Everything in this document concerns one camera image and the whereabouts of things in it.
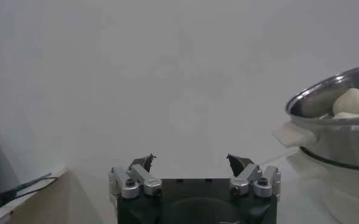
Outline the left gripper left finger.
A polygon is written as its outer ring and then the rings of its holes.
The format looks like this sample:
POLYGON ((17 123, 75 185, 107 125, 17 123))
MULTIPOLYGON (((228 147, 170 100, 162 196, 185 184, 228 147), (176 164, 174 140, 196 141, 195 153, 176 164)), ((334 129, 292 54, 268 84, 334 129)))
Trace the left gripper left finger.
POLYGON ((160 198, 163 191, 163 181, 150 174, 153 154, 137 158, 128 168, 112 167, 108 173, 109 190, 113 196, 121 196, 124 199, 134 199, 144 192, 147 196, 160 198))

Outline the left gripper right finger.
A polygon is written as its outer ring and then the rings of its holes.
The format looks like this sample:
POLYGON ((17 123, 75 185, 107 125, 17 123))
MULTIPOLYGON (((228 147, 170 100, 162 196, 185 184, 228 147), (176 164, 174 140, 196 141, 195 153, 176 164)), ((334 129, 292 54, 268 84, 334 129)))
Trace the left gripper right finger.
POLYGON ((250 191, 256 197, 280 197, 281 173, 276 166, 267 166, 262 170, 249 158, 227 155, 233 177, 229 180, 230 194, 235 197, 247 195, 250 191))

